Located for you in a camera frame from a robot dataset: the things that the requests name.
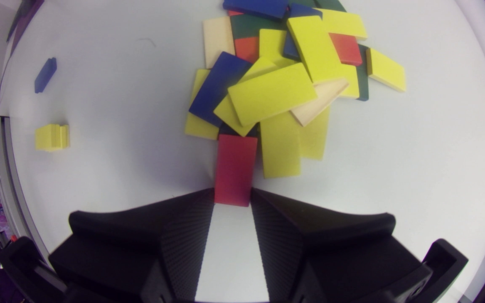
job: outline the blue block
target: blue block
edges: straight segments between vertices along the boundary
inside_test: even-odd
[[[52,79],[53,74],[57,70],[57,61],[56,58],[51,58],[44,63],[44,66],[37,75],[35,79],[35,94],[41,93],[46,88],[46,85]]]
[[[246,60],[222,52],[192,102],[189,112],[221,127],[222,120],[212,111],[227,95],[227,88],[237,84],[251,66]]]
[[[223,8],[281,21],[289,0],[224,0]]]
[[[300,5],[297,3],[291,4],[291,10],[289,12],[290,12],[289,18],[320,16],[321,19],[323,19],[323,13],[321,11],[318,11],[309,6]],[[295,45],[295,40],[293,40],[293,36],[291,36],[291,33],[289,31],[287,32],[287,35],[285,35],[283,55],[284,57],[292,60],[298,60],[298,61],[301,60],[301,56],[298,54],[297,46]]]

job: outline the natural wood block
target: natural wood block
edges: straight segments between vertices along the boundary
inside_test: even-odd
[[[205,66],[211,69],[222,52],[235,55],[229,16],[203,21]]]
[[[291,110],[291,113],[302,126],[307,126],[329,107],[348,86],[349,82],[345,78],[317,84],[314,86],[317,99],[295,107]]]

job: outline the stack of yellow blocks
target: stack of yellow blocks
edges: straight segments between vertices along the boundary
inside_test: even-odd
[[[70,146],[69,126],[48,124],[35,131],[35,149],[53,152]]]
[[[258,60],[237,84],[227,88],[228,94],[213,111],[242,137],[259,124],[265,178],[300,175],[301,158],[322,160],[330,104],[338,97],[367,100],[361,92],[365,90],[364,95],[368,95],[368,77],[400,92],[406,91],[403,67],[373,48],[366,50],[360,46],[363,61],[360,68],[342,62],[331,35],[365,40],[368,34],[360,16],[316,9],[322,12],[322,18],[294,17],[287,19],[287,30],[261,29]],[[223,19],[224,31],[229,32],[231,25],[227,20]],[[288,33],[301,62],[283,54]],[[234,54],[230,51],[232,39],[231,35],[222,36],[216,52]],[[213,44],[206,39],[207,53]],[[214,61],[209,59],[207,68],[213,65]],[[198,70],[191,100],[208,73],[207,69]],[[216,140],[219,128],[189,113],[185,133]]]

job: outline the yellow block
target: yellow block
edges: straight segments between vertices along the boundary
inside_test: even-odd
[[[341,62],[320,17],[290,18],[287,26],[314,84],[336,79]]]
[[[48,124],[35,130],[35,149],[48,152],[61,149],[60,126]]]
[[[338,77],[345,77],[349,82],[349,86],[340,94],[342,98],[358,98],[360,91],[358,90],[358,74],[357,67],[349,64],[341,64],[337,69]]]
[[[263,120],[261,150],[265,178],[281,178],[301,174],[301,126],[291,113],[282,113]]]
[[[266,73],[275,71],[278,69],[278,66],[272,63],[268,58],[261,57],[259,58],[254,65],[246,72],[246,74],[239,80],[239,83],[244,81],[250,80],[254,77],[258,77],[260,75],[264,75]],[[241,122],[239,121],[239,117],[237,117],[237,112],[235,112],[235,108],[233,107],[233,102],[231,102],[231,98],[227,95],[214,109],[214,114],[217,115],[223,122],[225,122],[229,127],[235,130],[239,135],[246,136],[250,130],[256,125],[255,123],[251,123],[247,126],[242,126]]]
[[[267,57],[279,67],[295,64],[295,60],[283,57],[286,31],[278,29],[259,30],[259,57]]]
[[[235,44],[229,16],[203,21],[205,66],[211,69],[222,52],[235,56]]]
[[[362,18],[354,13],[316,8],[323,12],[323,23],[329,33],[341,33],[355,36],[359,40],[366,40],[368,34]]]
[[[369,77],[399,92],[405,92],[407,90],[405,71],[402,65],[399,65],[373,48],[366,50],[366,58],[368,60]]]
[[[317,98],[302,63],[297,63],[227,89],[241,125],[287,112]]]
[[[321,161],[325,154],[330,106],[300,130],[301,156]]]
[[[349,86],[349,82],[343,77],[339,80],[332,80],[314,86],[317,99],[308,102],[291,110],[291,113],[302,125],[306,126],[312,122],[322,111],[324,111],[338,96]]]
[[[194,88],[192,89],[190,105],[192,105],[192,102],[194,102],[194,98],[196,98],[196,95],[198,94],[198,91],[200,91],[200,88],[208,74],[209,71],[207,69],[198,69],[196,79],[194,80]],[[209,122],[195,116],[194,114],[187,113],[187,124],[184,127],[185,134],[210,140],[217,140],[218,130],[218,127],[210,124]]]
[[[68,125],[61,125],[59,128],[61,133],[61,148],[67,148],[70,146],[70,139],[69,139],[69,126]]]

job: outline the pile of blocks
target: pile of blocks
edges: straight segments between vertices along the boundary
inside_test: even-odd
[[[218,140],[215,202],[248,206],[258,139],[265,178],[323,159],[330,104],[369,99],[371,77],[406,90],[401,65],[358,44],[360,16],[338,0],[224,0],[203,22],[205,62],[185,133]]]
[[[35,149],[53,152],[70,146],[69,126],[48,124],[35,130]]]

